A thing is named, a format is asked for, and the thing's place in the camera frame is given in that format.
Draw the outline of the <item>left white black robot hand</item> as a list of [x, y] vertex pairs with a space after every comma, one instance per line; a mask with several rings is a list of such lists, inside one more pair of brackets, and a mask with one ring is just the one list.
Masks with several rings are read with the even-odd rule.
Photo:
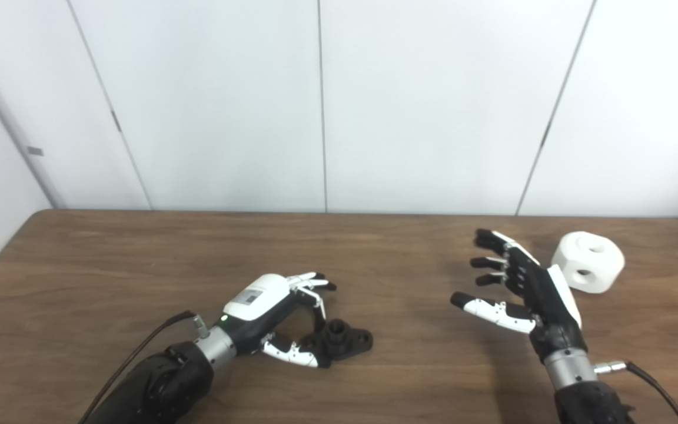
[[298, 307], [304, 306], [312, 310], [313, 330], [319, 333], [327, 323], [327, 316], [318, 291], [336, 289], [320, 272], [298, 276], [264, 274], [224, 306], [216, 327], [226, 333], [237, 355], [261, 352], [301, 367], [326, 369], [331, 359], [278, 334], [275, 328]]

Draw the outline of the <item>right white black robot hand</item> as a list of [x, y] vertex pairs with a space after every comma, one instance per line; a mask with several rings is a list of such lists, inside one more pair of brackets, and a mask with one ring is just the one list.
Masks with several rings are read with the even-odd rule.
[[557, 265], [544, 266], [516, 240], [491, 229], [476, 229], [474, 244], [494, 254], [470, 260], [474, 269], [490, 269], [476, 278], [476, 285], [505, 287], [521, 303], [456, 291], [450, 296], [452, 305], [498, 327], [527, 334], [539, 360], [565, 350], [589, 351], [581, 314]]

